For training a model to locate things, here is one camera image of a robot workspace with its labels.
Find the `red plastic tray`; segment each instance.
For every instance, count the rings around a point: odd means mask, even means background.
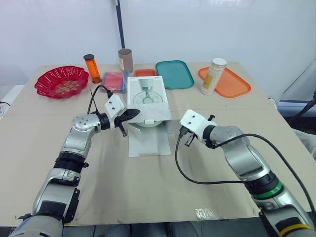
[[[35,84],[39,95],[49,98],[68,98],[79,94],[88,83],[89,73],[83,68],[64,66],[52,69],[39,77]]]
[[[135,77],[157,76],[155,69],[138,69],[134,72]]]
[[[199,70],[198,75],[204,80],[209,67]],[[225,68],[215,88],[224,97],[234,98],[244,95],[251,90],[251,86],[234,72]]]

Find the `cylindrical container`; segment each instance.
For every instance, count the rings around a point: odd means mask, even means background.
[[[87,64],[90,76],[92,78],[92,82],[93,83],[100,83],[102,80],[101,80],[101,77],[99,74],[97,64],[95,63],[95,60],[94,60],[94,55],[87,54],[83,58],[85,60],[85,63]]]
[[[201,92],[204,95],[210,95],[214,92],[216,85],[221,78],[221,75],[225,69],[227,61],[222,58],[214,58],[211,66],[206,74],[204,83],[201,88]]]
[[[118,51],[119,65],[122,71],[131,73],[133,71],[132,50],[123,48]]]

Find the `white wall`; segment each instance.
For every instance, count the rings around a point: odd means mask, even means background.
[[[283,93],[282,100],[311,101],[316,91],[316,60]]]
[[[136,62],[239,61],[277,100],[316,59],[315,0],[121,0]]]
[[[0,0],[0,84],[24,83],[41,65],[117,63],[110,0]]]
[[[86,53],[117,63],[111,2],[0,0],[0,84],[40,65],[83,63]],[[278,100],[316,59],[315,0],[121,0],[121,8],[135,63],[240,61]]]

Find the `jar lid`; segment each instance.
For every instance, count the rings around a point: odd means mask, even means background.
[[[92,59],[94,59],[94,55],[93,54],[86,54],[83,58],[84,58],[84,60],[92,60]]]
[[[225,66],[227,64],[227,61],[225,59],[222,59],[222,58],[214,58],[212,60],[212,63],[214,63],[215,65],[218,65],[218,66]]]

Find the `green ring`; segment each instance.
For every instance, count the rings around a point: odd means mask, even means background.
[[[254,199],[268,199],[268,198],[274,196],[276,193],[278,193],[282,189],[282,187],[283,187],[283,185],[282,185],[281,181],[279,180],[277,185],[273,189],[271,189],[270,191],[267,191],[266,193],[263,193],[263,194],[253,194],[252,197]]]

